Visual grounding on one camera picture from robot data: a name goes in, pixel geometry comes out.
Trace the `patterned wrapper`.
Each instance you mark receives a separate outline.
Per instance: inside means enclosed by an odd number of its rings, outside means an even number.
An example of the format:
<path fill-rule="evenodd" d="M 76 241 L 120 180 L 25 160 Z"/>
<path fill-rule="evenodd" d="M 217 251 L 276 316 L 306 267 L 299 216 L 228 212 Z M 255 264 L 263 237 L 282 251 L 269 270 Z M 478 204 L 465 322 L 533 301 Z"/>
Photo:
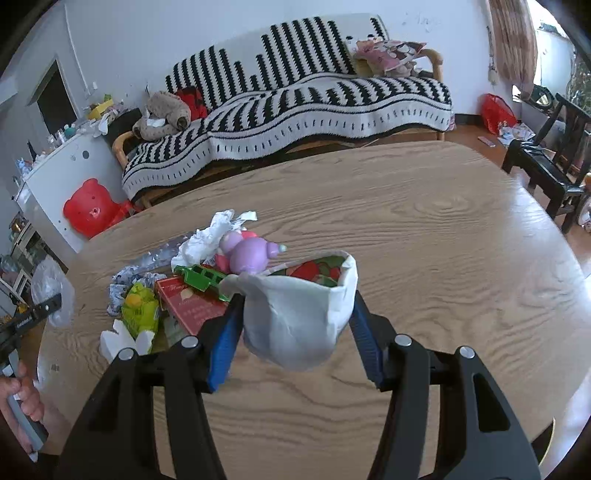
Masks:
<path fill-rule="evenodd" d="M 137 266 L 124 267 L 111 279 L 108 288 L 107 314 L 115 318 L 121 313 L 124 299 L 135 283 L 153 289 L 155 282 L 164 278 L 165 275 L 162 273 L 147 271 Z"/>

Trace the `green popcorn bag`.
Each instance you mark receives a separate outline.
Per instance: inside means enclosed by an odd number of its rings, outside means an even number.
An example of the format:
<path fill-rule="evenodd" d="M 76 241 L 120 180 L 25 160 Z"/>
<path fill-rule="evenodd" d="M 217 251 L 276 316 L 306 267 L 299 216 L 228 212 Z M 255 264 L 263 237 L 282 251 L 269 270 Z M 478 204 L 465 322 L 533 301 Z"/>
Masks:
<path fill-rule="evenodd" d="M 159 315 L 159 301 L 153 290 L 141 283 L 134 283 L 121 307 L 122 321 L 130 335 L 136 339 L 143 331 L 156 333 Z"/>

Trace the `green toy truck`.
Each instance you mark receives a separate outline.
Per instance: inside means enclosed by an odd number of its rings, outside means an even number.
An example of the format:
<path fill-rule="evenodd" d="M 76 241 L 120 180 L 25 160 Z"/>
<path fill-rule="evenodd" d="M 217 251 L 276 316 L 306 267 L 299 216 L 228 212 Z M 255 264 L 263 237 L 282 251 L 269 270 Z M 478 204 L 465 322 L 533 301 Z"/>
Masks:
<path fill-rule="evenodd" d="M 173 273 L 179 275 L 186 285 L 201 293 L 214 291 L 219 300 L 223 302 L 230 300 L 228 296 L 225 296 L 219 290 L 219 284 L 226 277 L 226 274 L 222 272 L 201 265 L 194 265 L 193 267 L 177 265 L 173 269 Z"/>

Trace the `white paper bowl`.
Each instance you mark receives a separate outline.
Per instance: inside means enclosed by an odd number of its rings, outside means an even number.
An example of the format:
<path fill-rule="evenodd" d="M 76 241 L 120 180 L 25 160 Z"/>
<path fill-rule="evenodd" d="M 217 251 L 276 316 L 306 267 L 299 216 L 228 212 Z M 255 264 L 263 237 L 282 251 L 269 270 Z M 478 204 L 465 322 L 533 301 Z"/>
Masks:
<path fill-rule="evenodd" d="M 334 287 L 280 275 L 283 265 L 260 274 L 230 274 L 221 292 L 245 297 L 243 341 L 250 352 L 290 371 L 304 371 L 329 359 L 355 304 L 358 270 L 346 251 Z"/>

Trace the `white paper piece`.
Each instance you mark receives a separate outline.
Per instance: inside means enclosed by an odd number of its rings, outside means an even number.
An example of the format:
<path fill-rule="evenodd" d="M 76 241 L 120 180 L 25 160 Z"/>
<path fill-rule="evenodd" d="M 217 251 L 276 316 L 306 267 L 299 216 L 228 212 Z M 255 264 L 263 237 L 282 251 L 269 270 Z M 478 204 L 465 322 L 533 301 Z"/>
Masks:
<path fill-rule="evenodd" d="M 143 330 L 134 338 L 124 322 L 115 319 L 110 330 L 101 332 L 99 351 L 108 363 L 111 363 L 117 354 L 125 348 L 135 350 L 140 356 L 147 355 L 151 352 L 154 337 L 154 332 Z"/>

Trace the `red bear stool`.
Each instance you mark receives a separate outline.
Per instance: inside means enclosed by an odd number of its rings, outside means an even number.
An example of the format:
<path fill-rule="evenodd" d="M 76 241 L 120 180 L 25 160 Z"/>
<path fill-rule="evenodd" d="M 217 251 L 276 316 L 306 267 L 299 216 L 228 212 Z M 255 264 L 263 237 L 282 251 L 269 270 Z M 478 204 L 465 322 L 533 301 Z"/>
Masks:
<path fill-rule="evenodd" d="M 87 239 L 130 217 L 135 209 L 129 200 L 116 203 L 96 178 L 86 180 L 64 203 L 63 216 Z"/>

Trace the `white cabinet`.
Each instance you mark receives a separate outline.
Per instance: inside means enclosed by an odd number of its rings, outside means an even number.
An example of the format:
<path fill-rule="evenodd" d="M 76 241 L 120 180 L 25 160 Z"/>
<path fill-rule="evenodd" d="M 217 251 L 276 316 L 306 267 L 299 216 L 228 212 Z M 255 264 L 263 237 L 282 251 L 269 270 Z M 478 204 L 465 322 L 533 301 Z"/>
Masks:
<path fill-rule="evenodd" d="M 121 188 L 122 169 L 111 147 L 101 138 L 77 134 L 25 175 L 15 201 L 51 252 L 69 266 L 87 239 L 63 216 L 63 206 L 84 181 L 95 178 L 119 203 L 126 199 Z"/>

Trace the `red snack box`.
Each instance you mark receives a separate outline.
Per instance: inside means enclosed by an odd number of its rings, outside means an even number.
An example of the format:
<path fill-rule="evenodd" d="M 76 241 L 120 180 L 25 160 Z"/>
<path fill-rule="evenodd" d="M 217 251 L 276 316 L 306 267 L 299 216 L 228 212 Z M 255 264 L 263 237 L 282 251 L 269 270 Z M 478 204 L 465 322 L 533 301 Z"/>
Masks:
<path fill-rule="evenodd" d="M 155 293 L 164 312 L 163 327 L 169 344 L 187 335 L 197 336 L 205 321 L 221 316 L 228 306 L 214 289 L 200 292 L 179 276 L 157 280 Z"/>

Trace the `crumpled white tissue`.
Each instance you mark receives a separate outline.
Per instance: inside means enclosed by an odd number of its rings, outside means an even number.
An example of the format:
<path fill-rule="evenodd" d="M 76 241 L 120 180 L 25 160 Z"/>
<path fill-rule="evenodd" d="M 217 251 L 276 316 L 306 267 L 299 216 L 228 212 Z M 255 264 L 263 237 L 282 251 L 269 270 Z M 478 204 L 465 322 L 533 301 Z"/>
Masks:
<path fill-rule="evenodd" d="M 231 231 L 242 232 L 243 224 L 256 221 L 256 211 L 245 211 L 235 217 L 232 209 L 218 211 L 211 218 L 211 224 L 204 229 L 197 229 L 179 247 L 177 254 L 171 259 L 170 267 L 192 267 L 198 264 L 212 265 L 214 255 L 221 238 Z"/>

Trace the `brown teddy bear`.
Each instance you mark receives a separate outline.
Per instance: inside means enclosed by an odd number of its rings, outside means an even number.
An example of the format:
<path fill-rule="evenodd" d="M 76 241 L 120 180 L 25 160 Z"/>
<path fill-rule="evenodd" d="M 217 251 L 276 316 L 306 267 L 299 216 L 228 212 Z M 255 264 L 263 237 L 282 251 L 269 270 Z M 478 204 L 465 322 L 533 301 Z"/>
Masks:
<path fill-rule="evenodd" d="M 190 108 L 178 96 L 159 91 L 148 99 L 132 132 L 140 140 L 155 142 L 184 131 L 191 123 L 190 116 Z"/>

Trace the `red cushion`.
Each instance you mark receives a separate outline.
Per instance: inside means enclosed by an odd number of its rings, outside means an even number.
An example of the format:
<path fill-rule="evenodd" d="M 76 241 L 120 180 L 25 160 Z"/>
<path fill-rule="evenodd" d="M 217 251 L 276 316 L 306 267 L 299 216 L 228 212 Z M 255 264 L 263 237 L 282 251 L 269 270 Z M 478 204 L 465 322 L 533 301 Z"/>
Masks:
<path fill-rule="evenodd" d="M 201 95 L 200 90 L 194 86 L 185 87 L 178 89 L 175 92 L 176 96 L 182 100 L 190 111 L 190 121 L 197 119 L 204 119 L 208 110 L 204 103 L 204 98 Z"/>

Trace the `black wooden chair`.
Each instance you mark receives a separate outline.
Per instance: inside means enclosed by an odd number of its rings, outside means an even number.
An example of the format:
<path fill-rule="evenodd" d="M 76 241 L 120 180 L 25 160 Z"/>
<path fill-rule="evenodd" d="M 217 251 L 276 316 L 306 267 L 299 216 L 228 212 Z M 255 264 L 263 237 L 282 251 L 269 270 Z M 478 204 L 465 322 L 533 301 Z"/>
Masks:
<path fill-rule="evenodd" d="M 564 117 L 565 130 L 553 156 L 543 149 L 543 142 L 552 127 Z M 568 233 L 590 192 L 584 185 L 590 173 L 590 115 L 561 94 L 541 130 L 530 140 L 513 140 L 507 150 L 502 170 L 510 173 L 518 167 L 529 176 L 528 187 L 539 187 L 549 199 L 546 213 L 551 219 L 564 218 L 561 231 Z"/>

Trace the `striped black white sofa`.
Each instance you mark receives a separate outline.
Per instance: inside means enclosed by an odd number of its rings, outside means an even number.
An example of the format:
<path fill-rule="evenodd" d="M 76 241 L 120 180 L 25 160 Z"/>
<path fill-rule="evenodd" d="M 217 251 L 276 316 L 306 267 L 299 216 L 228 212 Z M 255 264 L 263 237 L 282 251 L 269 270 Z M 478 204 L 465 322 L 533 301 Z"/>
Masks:
<path fill-rule="evenodd" d="M 360 40 L 387 39 L 370 13 L 315 16 L 211 45 L 176 63 L 166 89 L 197 88 L 207 115 L 184 131 L 143 142 L 123 169 L 136 199 L 176 187 L 215 161 L 252 161 L 311 139 L 362 140 L 411 127 L 439 134 L 455 123 L 449 88 L 434 77 L 365 78 Z"/>

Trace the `floral pillow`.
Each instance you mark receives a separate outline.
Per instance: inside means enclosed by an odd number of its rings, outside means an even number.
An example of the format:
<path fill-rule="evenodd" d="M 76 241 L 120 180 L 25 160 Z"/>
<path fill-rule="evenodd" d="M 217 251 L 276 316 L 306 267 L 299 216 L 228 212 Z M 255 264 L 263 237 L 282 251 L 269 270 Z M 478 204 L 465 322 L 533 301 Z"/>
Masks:
<path fill-rule="evenodd" d="M 365 61 L 375 76 L 410 77 L 415 74 L 415 59 L 425 47 L 425 42 L 400 40 L 358 41 L 353 56 L 357 60 Z"/>

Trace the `patterned curtain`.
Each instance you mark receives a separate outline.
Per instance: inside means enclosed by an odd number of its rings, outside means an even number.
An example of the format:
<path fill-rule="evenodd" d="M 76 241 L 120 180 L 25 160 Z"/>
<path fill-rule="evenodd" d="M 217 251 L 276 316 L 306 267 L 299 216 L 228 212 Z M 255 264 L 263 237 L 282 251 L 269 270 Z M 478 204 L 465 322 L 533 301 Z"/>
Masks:
<path fill-rule="evenodd" d="M 531 96 L 538 50 L 535 28 L 525 0 L 486 2 L 492 27 L 495 69 L 499 76 L 517 86 L 524 99 Z"/>

